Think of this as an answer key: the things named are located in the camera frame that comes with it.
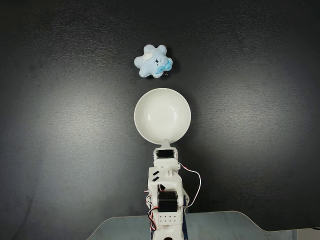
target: star-shaped plush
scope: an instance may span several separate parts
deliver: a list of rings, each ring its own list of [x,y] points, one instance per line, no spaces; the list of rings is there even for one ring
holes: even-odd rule
[[[139,75],[143,78],[152,75],[154,78],[160,78],[164,71],[170,71],[174,63],[170,57],[167,57],[167,48],[160,45],[157,48],[153,45],[147,45],[143,49],[143,56],[138,56],[134,60],[134,65],[140,69]]]

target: bowl rim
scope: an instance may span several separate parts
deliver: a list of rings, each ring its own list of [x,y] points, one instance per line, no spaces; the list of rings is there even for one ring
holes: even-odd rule
[[[190,106],[187,102],[187,100],[185,99],[184,96],[182,96],[179,92],[173,90],[173,89],[170,89],[170,88],[165,88],[165,87],[160,87],[160,88],[155,88],[155,89],[152,89],[148,92],[146,92],[142,97],[140,97],[139,101],[136,103],[135,105],[135,108],[134,108],[134,114],[133,114],[133,119],[134,119],[134,125],[135,125],[135,128],[138,130],[139,134],[145,139],[147,140],[148,142],[150,143],[153,143],[153,144],[157,144],[157,145],[161,145],[162,143],[157,143],[157,142],[154,142],[154,141],[151,141],[149,139],[147,139],[140,131],[139,131],[139,128],[137,127],[137,123],[136,123],[136,110],[137,110],[137,106],[138,104],[140,103],[140,101],[147,95],[147,94],[150,94],[151,92],[154,92],[154,91],[159,91],[159,90],[169,90],[169,91],[172,91],[176,94],[178,94],[186,103],[186,105],[188,106],[188,109],[189,109],[189,115],[190,115],[190,118],[189,118],[189,123],[188,123],[188,126],[185,130],[185,132],[181,135],[181,137],[179,137],[179,139],[175,140],[175,141],[170,141],[170,144],[172,143],[175,143],[176,141],[180,140],[185,134],[186,132],[188,131],[189,127],[190,127],[190,123],[191,123],[191,109],[190,109]]]

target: robotic arm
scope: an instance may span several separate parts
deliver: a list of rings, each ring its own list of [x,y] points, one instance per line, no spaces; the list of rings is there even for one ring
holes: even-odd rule
[[[151,240],[188,240],[186,208],[194,203],[198,195],[200,175],[178,162],[178,151],[170,147],[167,139],[154,150],[153,158],[154,167],[149,168],[148,190],[145,190],[148,193],[145,202],[149,208]],[[181,166],[197,173],[200,179],[199,189],[190,205],[190,198],[178,174]]]

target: white bowl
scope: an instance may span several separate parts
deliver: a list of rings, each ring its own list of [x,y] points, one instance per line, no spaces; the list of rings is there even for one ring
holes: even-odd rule
[[[169,88],[156,88],[143,95],[135,106],[134,123],[142,137],[153,144],[164,139],[174,143],[187,132],[191,111],[186,99]]]

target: dark background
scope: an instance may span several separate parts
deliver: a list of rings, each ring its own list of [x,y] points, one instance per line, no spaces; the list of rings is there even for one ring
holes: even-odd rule
[[[147,214],[157,146],[133,114],[155,88],[191,108],[173,144],[202,177],[190,212],[239,211],[267,231],[320,226],[316,1],[7,2],[1,240],[86,239],[108,218]],[[167,46],[169,77],[138,75],[146,44]],[[197,175],[181,175],[193,197]]]

